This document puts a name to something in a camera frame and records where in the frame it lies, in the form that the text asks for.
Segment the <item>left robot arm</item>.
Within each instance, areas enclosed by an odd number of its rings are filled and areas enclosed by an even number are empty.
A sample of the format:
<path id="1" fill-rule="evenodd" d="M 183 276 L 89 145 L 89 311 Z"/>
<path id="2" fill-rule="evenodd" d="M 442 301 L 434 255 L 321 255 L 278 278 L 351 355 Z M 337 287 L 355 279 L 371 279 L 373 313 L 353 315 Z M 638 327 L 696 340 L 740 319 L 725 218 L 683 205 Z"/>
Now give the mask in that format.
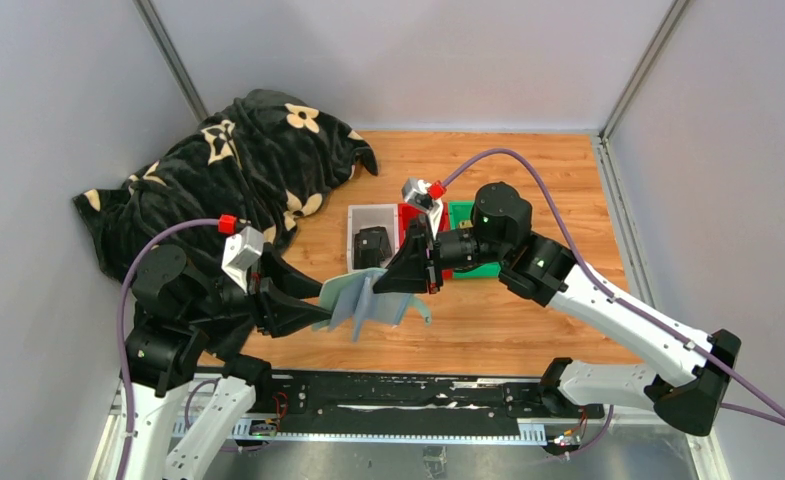
<path id="1" fill-rule="evenodd" d="M 125 428 L 116 478 L 200 479 L 245 413 L 273 413 L 272 428 L 288 413 L 290 399 L 275 384 L 271 364 L 241 349 L 255 331 L 279 338 L 328 319 L 329 310 L 311 302 L 322 285 L 271 245 L 245 251 L 227 266 L 241 283 L 205 275 L 177 245 L 156 246 L 126 278 L 135 315 L 122 343 Z M 173 445 L 180 405 L 205 352 L 224 364 L 203 412 Z"/>

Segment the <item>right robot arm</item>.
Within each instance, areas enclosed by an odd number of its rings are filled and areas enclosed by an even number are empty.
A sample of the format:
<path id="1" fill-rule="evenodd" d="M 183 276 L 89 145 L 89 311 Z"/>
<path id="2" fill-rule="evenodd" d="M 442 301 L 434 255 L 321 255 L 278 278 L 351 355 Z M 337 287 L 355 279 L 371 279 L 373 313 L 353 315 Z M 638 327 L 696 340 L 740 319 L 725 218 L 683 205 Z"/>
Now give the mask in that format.
<path id="1" fill-rule="evenodd" d="M 567 246 L 532 230 L 532 206 L 504 182 L 481 187 L 467 228 L 435 233 L 424 214 L 373 285 L 376 294 L 437 293 L 446 271 L 496 262 L 516 296 L 566 313 L 640 358 L 636 365 L 554 359 L 539 380 L 537 403 L 552 417 L 609 404 L 647 410 L 686 434 L 706 436 L 727 391 L 740 339 L 664 315 L 612 285 Z"/>

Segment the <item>teal leather card holder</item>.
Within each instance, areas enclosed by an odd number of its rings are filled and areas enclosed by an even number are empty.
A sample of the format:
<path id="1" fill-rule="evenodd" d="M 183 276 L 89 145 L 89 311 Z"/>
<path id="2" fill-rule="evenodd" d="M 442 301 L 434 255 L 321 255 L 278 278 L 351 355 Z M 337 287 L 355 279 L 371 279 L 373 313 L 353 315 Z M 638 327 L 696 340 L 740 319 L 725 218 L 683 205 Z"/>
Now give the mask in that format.
<path id="1" fill-rule="evenodd" d="M 343 325 L 347 319 L 352 319 L 352 341 L 356 342 L 367 321 L 398 326 L 411 309 L 422 317 L 426 325 L 430 325 L 433 319 L 431 310 L 414 294 L 373 292 L 374 284 L 386 272 L 385 268 L 375 267 L 326 280 L 322 284 L 318 305 L 329 310 L 330 316 L 315 323 L 312 330 L 326 328 L 330 332 Z"/>

